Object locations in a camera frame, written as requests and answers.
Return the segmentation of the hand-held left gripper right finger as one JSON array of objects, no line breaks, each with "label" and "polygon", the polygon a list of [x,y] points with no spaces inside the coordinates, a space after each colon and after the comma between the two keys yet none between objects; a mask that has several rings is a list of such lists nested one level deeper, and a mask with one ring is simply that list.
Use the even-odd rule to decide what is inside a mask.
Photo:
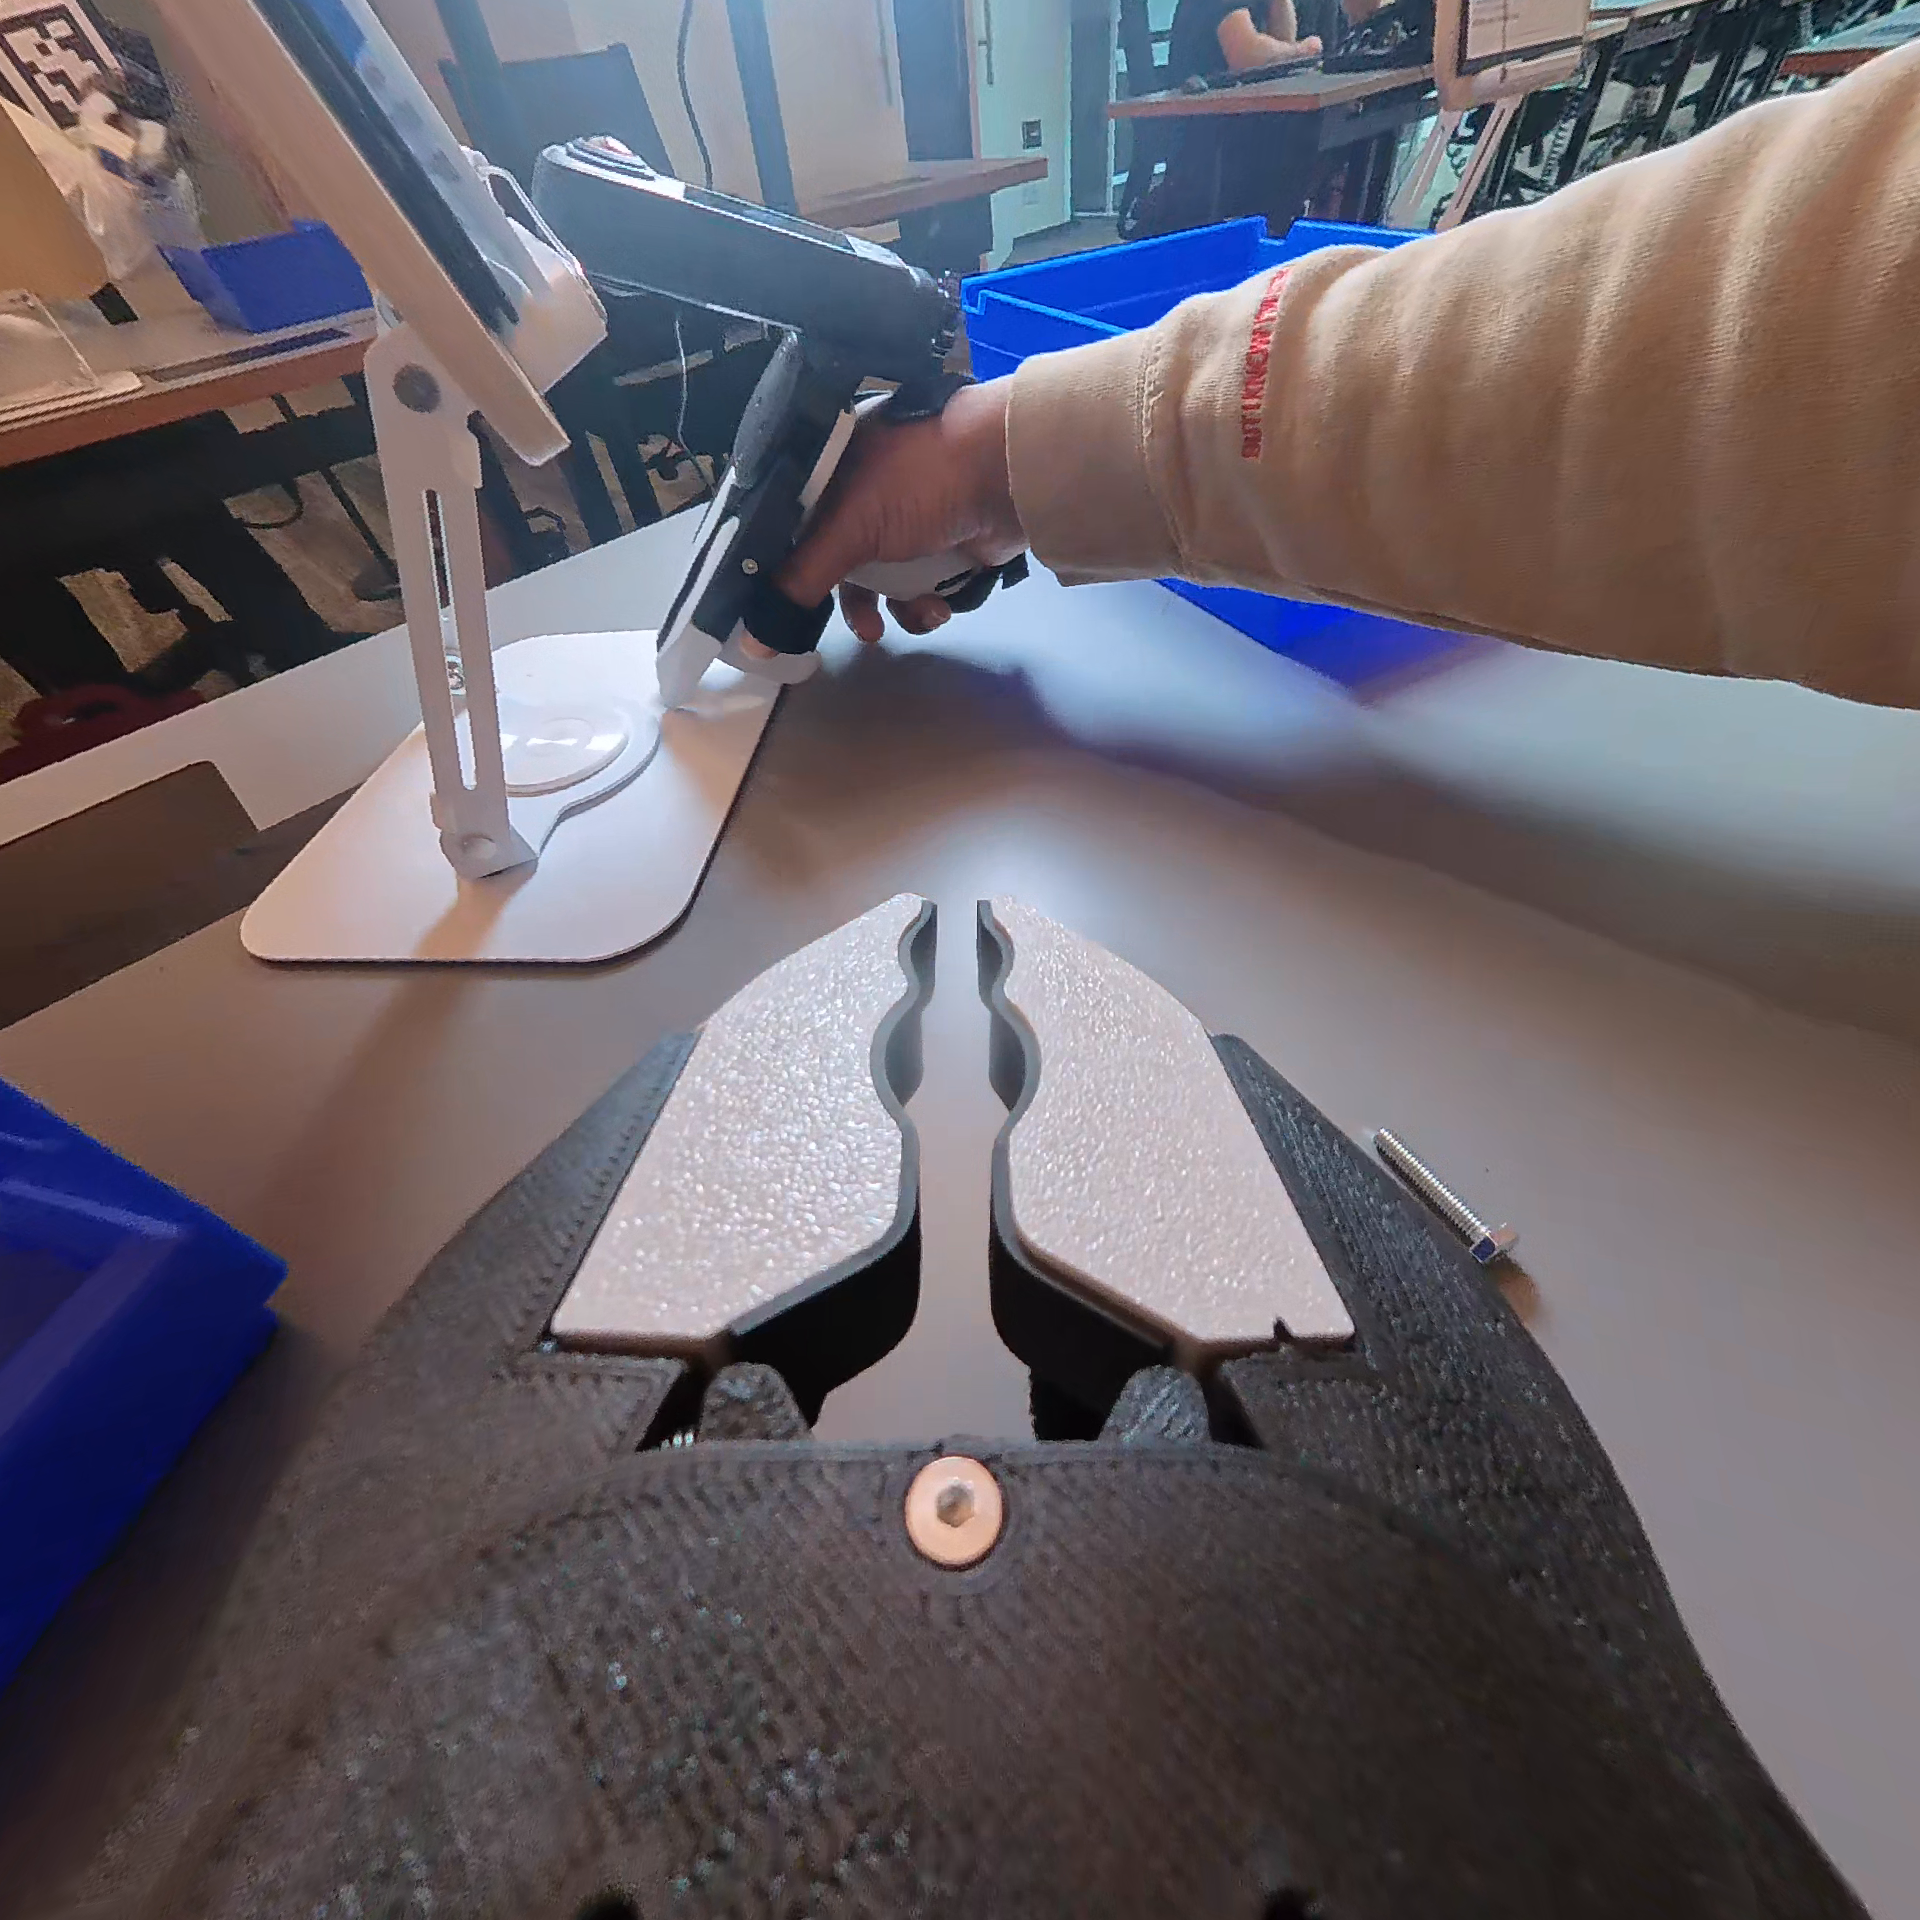
[{"label": "hand-held left gripper right finger", "polygon": [[1012,897],[976,908],[989,1080],[991,1319],[1032,1384],[1108,1411],[1143,1369],[1356,1340],[1324,1235],[1200,1018]]}]

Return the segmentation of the wooden desk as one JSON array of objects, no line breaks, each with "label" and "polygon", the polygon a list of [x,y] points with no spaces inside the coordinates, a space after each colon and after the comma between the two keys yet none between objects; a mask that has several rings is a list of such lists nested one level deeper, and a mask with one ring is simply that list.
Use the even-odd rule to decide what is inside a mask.
[{"label": "wooden desk", "polygon": [[1293,64],[1263,81],[1172,87],[1108,108],[1157,181],[1124,202],[1123,237],[1260,218],[1284,235],[1303,218],[1380,224],[1402,133],[1435,104],[1428,64],[1327,73]]},{"label": "wooden desk", "polygon": [[3,423],[3,466],[119,441],[144,429],[326,388],[364,368],[372,309],[262,333],[218,325],[198,306],[152,321],[56,316],[102,386]]}]

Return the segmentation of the person's right hand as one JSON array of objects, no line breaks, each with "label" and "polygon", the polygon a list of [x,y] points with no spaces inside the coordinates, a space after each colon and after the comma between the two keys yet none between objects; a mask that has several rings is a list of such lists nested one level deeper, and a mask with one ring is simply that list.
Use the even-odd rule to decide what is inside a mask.
[{"label": "person's right hand", "polygon": [[934,418],[867,418],[855,427],[804,540],[774,576],[790,604],[835,596],[853,635],[890,626],[934,633],[950,610],[938,595],[880,599],[858,576],[878,565],[960,555],[996,570],[1026,552],[1007,465],[1012,383],[958,391]]}]

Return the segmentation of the white tablet stand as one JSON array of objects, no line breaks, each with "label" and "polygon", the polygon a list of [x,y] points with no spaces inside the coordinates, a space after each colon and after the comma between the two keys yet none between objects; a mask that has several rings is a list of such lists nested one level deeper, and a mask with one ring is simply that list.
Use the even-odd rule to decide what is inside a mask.
[{"label": "white tablet stand", "polygon": [[374,297],[364,363],[420,728],[252,904],[275,964],[571,968],[672,931],[710,865],[780,687],[714,663],[663,709],[655,632],[493,645],[478,522],[492,427],[566,448],[550,388],[608,337],[581,263],[476,157],[534,258],[507,341],[474,316],[254,2],[158,5],[270,179],[315,209]]}]

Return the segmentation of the small blue bin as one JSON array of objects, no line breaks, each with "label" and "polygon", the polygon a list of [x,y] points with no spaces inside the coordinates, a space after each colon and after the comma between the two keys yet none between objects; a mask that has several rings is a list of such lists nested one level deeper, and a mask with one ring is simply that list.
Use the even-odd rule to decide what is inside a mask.
[{"label": "small blue bin", "polygon": [[370,312],[365,276],[334,229],[295,221],[242,243],[163,248],[180,285],[224,327],[264,333]]}]

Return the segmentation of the person's right forearm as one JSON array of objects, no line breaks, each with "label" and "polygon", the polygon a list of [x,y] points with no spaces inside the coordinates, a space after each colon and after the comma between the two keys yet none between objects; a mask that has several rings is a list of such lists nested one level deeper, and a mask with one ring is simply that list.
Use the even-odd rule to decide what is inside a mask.
[{"label": "person's right forearm", "polygon": [[1006,383],[1068,586],[1918,703],[1918,56]]}]

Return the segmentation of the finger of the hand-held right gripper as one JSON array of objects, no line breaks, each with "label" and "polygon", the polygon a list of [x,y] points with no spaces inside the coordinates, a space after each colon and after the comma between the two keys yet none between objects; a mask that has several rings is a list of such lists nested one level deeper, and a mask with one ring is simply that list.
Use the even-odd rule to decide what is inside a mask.
[{"label": "finger of the hand-held right gripper", "polygon": [[783,339],[774,349],[658,639],[663,709],[687,709],[716,663],[776,687],[815,672],[829,607],[788,602],[776,575],[851,444],[860,383],[835,348]]}]

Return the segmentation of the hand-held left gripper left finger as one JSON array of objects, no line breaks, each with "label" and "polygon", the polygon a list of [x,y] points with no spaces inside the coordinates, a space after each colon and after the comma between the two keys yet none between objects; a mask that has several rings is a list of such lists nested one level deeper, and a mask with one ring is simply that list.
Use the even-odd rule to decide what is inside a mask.
[{"label": "hand-held left gripper left finger", "polygon": [[822,1407],[902,1340],[934,932],[891,897],[703,1021],[548,1322],[564,1352],[763,1362]]}]

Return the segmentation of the blue plastic bin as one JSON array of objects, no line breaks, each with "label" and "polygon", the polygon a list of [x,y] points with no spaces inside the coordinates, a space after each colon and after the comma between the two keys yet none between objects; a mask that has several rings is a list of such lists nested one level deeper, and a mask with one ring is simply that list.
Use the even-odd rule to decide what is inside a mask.
[{"label": "blue plastic bin", "polygon": [[[1054,256],[970,276],[965,333],[976,378],[1006,378],[1037,353],[1103,341],[1162,321],[1189,297],[1228,290],[1322,250],[1397,250],[1419,234],[1301,219],[1270,235],[1261,218]],[[1167,593],[1267,652],[1360,688],[1404,682],[1467,642],[1380,612],[1165,578]]]},{"label": "blue plastic bin", "polygon": [[3,1085],[3,1680],[277,1331],[287,1265]]}]

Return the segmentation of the silver bolt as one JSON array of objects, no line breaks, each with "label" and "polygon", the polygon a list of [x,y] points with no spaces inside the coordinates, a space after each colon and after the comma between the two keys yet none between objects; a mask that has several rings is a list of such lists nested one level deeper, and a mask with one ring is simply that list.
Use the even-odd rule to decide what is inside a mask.
[{"label": "silver bolt", "polygon": [[1374,1130],[1380,1164],[1434,1211],[1467,1249],[1477,1265],[1507,1265],[1517,1251],[1517,1233],[1507,1223],[1490,1223],[1458,1191],[1443,1181],[1398,1137]]}]

